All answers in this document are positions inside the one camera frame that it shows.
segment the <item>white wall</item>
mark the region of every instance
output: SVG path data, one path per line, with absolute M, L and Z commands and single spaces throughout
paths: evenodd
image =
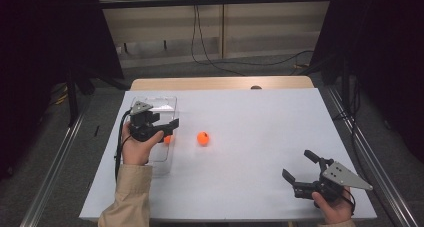
M 240 57 L 313 49 L 327 7 L 328 2 L 272 3 L 199 6 L 199 11 L 203 37 L 218 40 L 222 57 Z M 114 9 L 104 14 L 116 44 L 193 35 L 193 7 Z

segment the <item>white tabletop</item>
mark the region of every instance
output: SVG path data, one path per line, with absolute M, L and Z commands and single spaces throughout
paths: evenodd
M 96 220 L 114 201 L 119 122 L 137 96 L 175 96 L 180 127 L 171 172 L 154 178 L 151 218 L 160 221 L 321 219 L 312 200 L 297 199 L 282 178 L 312 182 L 319 166 L 305 149 L 355 172 L 317 89 L 128 91 L 80 218 Z M 199 131 L 211 136 L 207 147 Z M 354 218 L 376 218 L 364 190 L 352 189 Z

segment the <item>metal rail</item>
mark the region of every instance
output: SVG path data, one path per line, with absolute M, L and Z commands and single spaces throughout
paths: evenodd
M 98 3 L 51 3 L 56 7 L 122 9 L 194 5 L 226 5 L 226 4 L 261 4 L 261 3 L 293 3 L 293 2 L 324 2 L 330 0 L 113 0 Z
M 32 201 L 24 216 L 24 219 L 21 222 L 21 227 L 35 227 L 41 218 L 47 201 L 49 200 L 50 194 L 53 191 L 56 180 L 62 170 L 63 164 L 65 163 L 66 157 L 68 156 L 69 150 L 72 147 L 72 144 L 84 119 L 84 114 L 88 109 L 90 102 L 89 97 L 87 97 L 86 101 L 82 102 L 82 111 L 80 112 L 74 125 L 68 127 L 68 131 L 66 132 L 62 144 L 59 147 L 56 157 L 53 160 L 53 163 L 50 166 L 50 169 L 47 172 L 47 175 L 41 184 L 40 189 L 38 190 L 34 200 Z
M 343 104 L 341 103 L 341 97 L 339 93 L 337 92 L 337 90 L 335 90 L 334 87 L 330 87 L 329 92 L 338 111 L 342 113 L 344 111 L 344 108 L 343 108 Z M 346 127 L 351 132 L 352 126 L 353 126 L 352 119 L 345 118 L 344 122 L 346 124 Z M 417 226 L 418 227 L 419 225 L 414 219 L 414 216 L 412 215 L 408 205 L 406 204 L 403 197 L 400 195 L 399 191 L 395 187 L 392 180 L 387 175 L 383 166 L 380 164 L 380 161 L 378 160 L 377 156 L 374 154 L 374 151 L 372 150 L 370 144 L 365 139 L 359 127 L 356 126 L 355 129 L 356 130 L 355 130 L 354 138 L 355 138 L 355 142 L 357 146 L 359 147 L 359 151 L 361 152 L 362 156 L 364 157 L 365 161 L 370 167 L 372 173 L 374 174 L 374 177 L 377 179 L 377 182 L 379 183 L 381 189 L 383 190 L 384 195 L 386 196 L 392 209 L 396 213 L 398 220 L 402 223 L 402 226 L 407 226 L 407 227 Z

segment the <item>beige sleeve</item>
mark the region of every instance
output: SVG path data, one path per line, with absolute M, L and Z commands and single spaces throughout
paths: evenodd
M 332 225 L 318 225 L 318 227 L 355 227 L 355 223 L 352 220 L 348 220 L 339 224 Z
M 121 165 L 115 202 L 102 212 L 98 226 L 148 227 L 151 180 L 151 166 Z

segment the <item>black cable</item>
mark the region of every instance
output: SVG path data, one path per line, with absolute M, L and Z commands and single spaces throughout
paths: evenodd
M 131 135 L 128 136 L 121 144 L 122 127 L 124 126 L 125 118 L 130 114 L 130 112 L 131 112 L 131 109 L 127 110 L 124 113 L 121 119 L 121 123 L 119 125 L 118 144 L 116 146 L 116 154 L 115 154 L 115 181 L 118 180 L 118 172 L 119 172 L 119 167 L 121 165 L 122 148 L 124 147 L 125 142 L 131 137 Z
M 196 33 L 196 22 L 199 26 L 199 32 L 200 32 L 200 40 L 202 41 L 202 46 L 203 46 L 203 52 L 205 53 L 206 59 L 208 60 L 208 64 L 205 63 L 201 63 L 199 61 L 196 60 L 196 58 L 194 58 L 194 54 L 193 54 L 193 42 L 194 42 L 194 35 Z M 241 75 L 241 76 L 246 76 L 245 74 L 239 73 L 237 71 L 233 71 L 233 70 L 229 70 L 229 69 L 224 69 L 221 67 L 216 66 L 210 59 L 209 56 L 206 52 L 206 47 L 205 47 L 205 43 L 203 42 L 203 33 L 202 33 L 202 28 L 200 27 L 200 14 L 199 14 L 199 7 L 197 5 L 194 6 L 194 31 L 193 31 L 193 38 L 191 40 L 191 56 L 193 57 L 193 60 L 198 63 L 198 64 L 202 64 L 202 65 L 212 65 L 213 67 L 215 67 L 216 69 L 219 70 L 223 70 L 223 71 L 227 71 L 233 74 L 237 74 L 237 75 Z
M 330 187 L 328 185 L 327 185 L 327 190 L 330 190 L 331 192 L 333 192 L 333 194 L 335 194 L 336 196 L 338 196 L 342 200 L 346 201 L 352 207 L 351 212 L 352 212 L 352 215 L 354 215 L 355 208 L 356 208 L 356 200 L 355 200 L 355 197 L 353 197 L 352 193 L 350 193 L 350 191 L 347 191 L 345 188 L 343 188 L 343 190 L 346 191 L 350 195 L 353 202 L 350 199 L 344 197 L 343 194 L 338 193 L 335 189 L 333 189 L 332 187 Z
M 62 84 L 61 86 L 59 86 L 57 89 L 53 90 L 50 92 L 50 94 L 55 94 L 56 92 L 58 92 L 59 90 L 61 90 L 63 87 L 66 87 L 66 84 Z
M 223 68 L 220 68 L 220 67 L 217 67 L 217 66 L 215 66 L 214 64 L 243 64 L 243 65 L 253 65 L 253 66 L 272 66 L 272 65 L 277 65 L 277 64 L 282 64 L 282 63 L 285 63 L 285 62 L 287 62 L 287 61 L 289 61 L 289 60 L 292 60 L 292 59 L 296 59 L 296 65 L 297 65 L 297 57 L 299 56 L 299 55 L 301 55 L 301 54 L 304 54 L 304 53 L 313 53 L 314 51 L 313 50 L 304 50 L 304 51 L 301 51 L 301 52 L 299 52 L 299 53 L 297 53 L 297 54 L 295 54 L 295 55 L 293 55 L 292 57 L 290 57 L 290 58 L 287 58 L 287 59 L 284 59 L 284 60 L 281 60 L 281 61 L 277 61 L 277 62 L 274 62 L 274 63 L 268 63 L 268 64 L 260 64 L 260 63 L 248 63 L 248 62 L 239 62 L 239 61 L 211 61 L 210 59 L 209 59 L 209 56 L 207 55 L 207 52 L 206 52 L 206 48 L 205 48 L 205 44 L 204 44 L 204 41 L 203 41 L 203 34 L 202 34 L 202 28 L 201 28 L 201 24 L 200 24 L 200 13 L 199 13 L 199 8 L 198 8 L 198 6 L 195 6 L 194 7 L 194 11 L 195 11 L 195 14 L 194 14 L 194 25 L 193 25 L 193 37 L 192 37 L 192 40 L 191 40 L 191 56 L 192 56 L 192 58 L 193 58 L 193 60 L 194 60 L 194 62 L 196 62 L 196 63 L 198 63 L 198 64 L 202 64 L 202 65 L 212 65 L 212 66 L 214 66 L 215 68 L 218 68 L 218 69 L 220 69 L 220 70 L 224 70 L 224 71 L 229 71 L 229 72 L 232 72 L 232 73 L 236 73 L 236 74 L 239 74 L 239 75 L 244 75 L 244 74 L 241 74 L 241 73 L 238 73 L 238 72 L 235 72 L 235 71 L 231 71 L 231 70 L 227 70 L 227 69 L 223 69 Z M 208 60 L 208 63 L 202 63 L 202 62 L 199 62 L 198 60 L 196 60 L 196 58 L 194 57 L 194 53 L 193 53 L 193 46 L 194 46 L 194 36 L 195 36 L 195 33 L 196 33 L 196 22 L 197 22 L 197 24 L 198 24 L 198 28 L 199 28 L 199 32 L 200 32 L 200 39 L 201 39 L 201 42 L 202 42 L 202 47 L 203 47 L 203 51 L 204 51 L 204 53 L 205 53 L 205 56 L 206 56 L 206 59 Z
M 359 83 L 358 79 L 355 79 L 355 86 L 354 86 L 354 92 L 353 92 L 353 98 L 352 98 L 352 101 L 351 101 L 351 106 L 353 106 L 352 113 L 349 114 L 349 113 L 347 113 L 346 110 L 343 110 L 337 116 L 344 114 L 345 116 L 343 117 L 343 119 L 350 118 L 351 123 L 352 123 L 352 126 L 350 128 L 350 131 L 351 131 L 350 141 L 351 141 L 353 153 L 354 153 L 354 155 L 355 155 L 355 157 L 358 161 L 359 168 L 360 168 L 362 175 L 363 175 L 363 177 L 362 176 L 360 176 L 360 177 L 363 178 L 368 183 L 370 183 L 371 185 L 373 185 L 372 182 L 370 181 L 368 175 L 366 174 L 364 167 L 363 167 L 363 165 L 360 161 L 359 154 L 358 154 L 358 151 L 356 149 L 356 144 L 355 144 L 355 131 L 356 131 L 356 128 L 357 128 L 356 115 L 357 115 L 357 113 L 358 113 L 358 111 L 361 107 L 360 83 Z M 377 201 L 380 203 L 381 207 L 383 208 L 383 211 L 385 212 L 386 216 L 389 218 L 392 225 L 396 227 L 395 221 L 393 220 L 393 218 L 389 214 L 388 210 L 384 206 L 383 201 L 381 200 L 380 196 L 377 194 L 375 188 L 373 188 L 372 192 L 374 193 L 374 196 L 377 198 Z
M 57 97 L 57 99 L 55 101 L 52 101 L 48 104 L 48 106 L 52 106 L 52 105 L 59 105 L 61 103 L 63 103 L 65 101 L 65 99 L 68 97 L 68 87 L 66 86 L 66 84 L 62 85 L 60 88 L 56 89 L 54 92 L 51 93 L 51 95 L 53 95 L 55 92 L 61 90 L 63 87 L 65 87 L 65 89 L 62 91 L 62 93 L 60 94 L 59 97 Z

